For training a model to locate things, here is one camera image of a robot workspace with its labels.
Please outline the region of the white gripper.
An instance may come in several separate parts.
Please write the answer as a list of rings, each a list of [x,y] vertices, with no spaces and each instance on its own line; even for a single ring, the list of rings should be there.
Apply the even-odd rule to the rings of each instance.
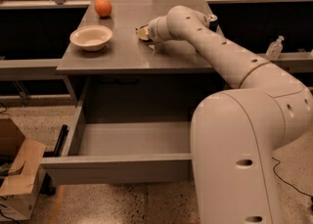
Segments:
[[[172,39],[172,35],[167,26],[166,16],[151,20],[148,28],[136,31],[136,34],[142,41],[149,41],[151,39],[155,43]]]

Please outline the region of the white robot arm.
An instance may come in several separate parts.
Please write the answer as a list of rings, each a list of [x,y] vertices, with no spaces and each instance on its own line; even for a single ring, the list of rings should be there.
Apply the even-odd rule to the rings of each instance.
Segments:
[[[284,224],[273,171],[275,150],[313,119],[313,98],[298,79],[210,30],[185,6],[137,29],[143,41],[190,43],[228,83],[193,113],[190,146],[201,224]]]

